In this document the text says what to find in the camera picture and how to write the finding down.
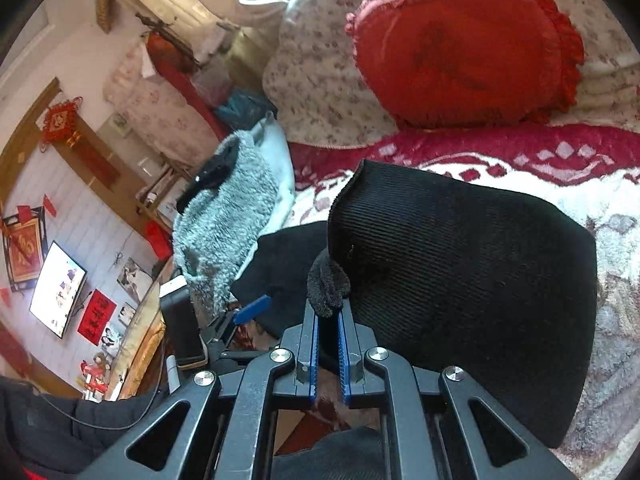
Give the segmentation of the red Chinese knot decoration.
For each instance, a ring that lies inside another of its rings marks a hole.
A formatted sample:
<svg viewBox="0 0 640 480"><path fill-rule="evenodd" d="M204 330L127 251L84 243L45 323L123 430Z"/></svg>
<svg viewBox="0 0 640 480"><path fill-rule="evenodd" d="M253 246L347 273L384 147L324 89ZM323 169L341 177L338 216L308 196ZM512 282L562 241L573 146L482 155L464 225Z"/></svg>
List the red Chinese knot decoration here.
<svg viewBox="0 0 640 480"><path fill-rule="evenodd" d="M78 112L84 102L82 96L50 106L44 115L39 151L44 153L52 144L64 143L73 148L80 138L77 132Z"/></svg>

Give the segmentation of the wall-mounted television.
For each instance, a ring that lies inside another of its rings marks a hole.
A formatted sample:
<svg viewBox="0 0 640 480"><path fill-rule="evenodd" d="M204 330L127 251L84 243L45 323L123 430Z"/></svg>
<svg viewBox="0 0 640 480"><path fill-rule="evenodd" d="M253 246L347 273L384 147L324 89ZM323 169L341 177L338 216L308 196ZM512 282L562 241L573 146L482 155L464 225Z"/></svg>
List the wall-mounted television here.
<svg viewBox="0 0 640 480"><path fill-rule="evenodd" d="M62 339L86 278L87 271L53 242L44 258L29 313Z"/></svg>

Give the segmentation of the black pants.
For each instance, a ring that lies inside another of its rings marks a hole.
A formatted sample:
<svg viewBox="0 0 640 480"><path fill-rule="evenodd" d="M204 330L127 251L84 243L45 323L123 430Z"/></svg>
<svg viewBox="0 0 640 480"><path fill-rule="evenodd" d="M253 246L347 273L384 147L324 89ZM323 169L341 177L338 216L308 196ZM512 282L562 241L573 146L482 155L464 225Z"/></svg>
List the black pants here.
<svg viewBox="0 0 640 480"><path fill-rule="evenodd" d="M231 290L271 299L257 321L275 337L306 304L348 299L381 346L464 368L556 448L586 381L597 288L594 237L555 206L366 160L328 220L261 237Z"/></svg>

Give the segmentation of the grey fluffy towel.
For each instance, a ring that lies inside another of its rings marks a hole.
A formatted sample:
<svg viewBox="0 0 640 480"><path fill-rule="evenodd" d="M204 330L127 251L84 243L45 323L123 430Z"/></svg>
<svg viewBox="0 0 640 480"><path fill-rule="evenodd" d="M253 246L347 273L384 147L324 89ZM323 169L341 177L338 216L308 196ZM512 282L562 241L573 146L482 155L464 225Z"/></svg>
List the grey fluffy towel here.
<svg viewBox="0 0 640 480"><path fill-rule="evenodd" d="M238 158L230 176L190 200L174 224L174 263L186 279L198 314L212 318L226 308L231 284L277 203L278 185L247 131L232 134Z"/></svg>

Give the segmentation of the red heart-shaped ruffled pillow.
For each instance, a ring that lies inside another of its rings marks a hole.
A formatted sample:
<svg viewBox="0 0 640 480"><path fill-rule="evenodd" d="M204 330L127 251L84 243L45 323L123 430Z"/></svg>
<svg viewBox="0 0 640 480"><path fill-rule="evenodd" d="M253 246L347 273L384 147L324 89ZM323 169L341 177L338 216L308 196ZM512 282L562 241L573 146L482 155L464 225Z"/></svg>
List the red heart-shaped ruffled pillow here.
<svg viewBox="0 0 640 480"><path fill-rule="evenodd" d="M425 129L548 122L585 61L554 0L366 0L345 32L384 110Z"/></svg>

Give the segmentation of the floral beige quilt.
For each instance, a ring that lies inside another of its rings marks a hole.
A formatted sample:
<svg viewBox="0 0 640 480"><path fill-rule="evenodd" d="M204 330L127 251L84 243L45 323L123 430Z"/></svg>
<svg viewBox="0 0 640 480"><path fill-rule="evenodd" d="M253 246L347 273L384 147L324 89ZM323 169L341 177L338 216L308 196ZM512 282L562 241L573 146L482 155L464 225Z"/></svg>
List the floral beige quilt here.
<svg viewBox="0 0 640 480"><path fill-rule="evenodd" d="M291 0L279 45L262 77L292 142L344 148L370 145L396 125L364 83L345 32L362 0ZM552 125L638 131L639 52L604 0L554 0L582 35L586 60L577 104Z"/></svg>

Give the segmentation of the red and white plush blanket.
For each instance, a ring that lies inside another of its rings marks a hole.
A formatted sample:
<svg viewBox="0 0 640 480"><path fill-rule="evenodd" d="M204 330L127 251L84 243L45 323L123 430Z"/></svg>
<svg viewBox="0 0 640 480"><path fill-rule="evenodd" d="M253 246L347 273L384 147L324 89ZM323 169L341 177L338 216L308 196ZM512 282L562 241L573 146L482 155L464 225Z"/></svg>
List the red and white plush blanket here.
<svg viewBox="0 0 640 480"><path fill-rule="evenodd" d="M362 162L527 194L594 237L597 310L586 381L555 453L582 479L635 477L639 449L639 138L611 127L405 130L370 146L293 145L298 196L283 229L326 221Z"/></svg>

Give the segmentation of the framed red calligraphy picture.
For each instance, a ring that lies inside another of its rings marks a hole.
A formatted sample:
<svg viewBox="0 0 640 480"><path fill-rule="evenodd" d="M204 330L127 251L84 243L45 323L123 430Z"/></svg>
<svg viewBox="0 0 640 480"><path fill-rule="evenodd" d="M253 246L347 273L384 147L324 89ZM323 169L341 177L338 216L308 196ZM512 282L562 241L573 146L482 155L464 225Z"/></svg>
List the framed red calligraphy picture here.
<svg viewBox="0 0 640 480"><path fill-rule="evenodd" d="M1 220L4 261L12 292L36 286L48 252L46 211L32 208L32 218L21 222L18 214Z"/></svg>

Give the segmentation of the beige curtain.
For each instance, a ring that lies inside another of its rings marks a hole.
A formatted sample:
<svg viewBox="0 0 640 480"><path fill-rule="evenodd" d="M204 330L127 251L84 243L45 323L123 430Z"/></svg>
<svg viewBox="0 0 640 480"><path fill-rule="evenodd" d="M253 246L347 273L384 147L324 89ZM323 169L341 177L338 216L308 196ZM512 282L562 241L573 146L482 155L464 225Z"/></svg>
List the beige curtain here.
<svg viewBox="0 0 640 480"><path fill-rule="evenodd" d="M280 24L288 0L117 0L134 12L168 27L196 62L231 49L244 29Z"/></svg>

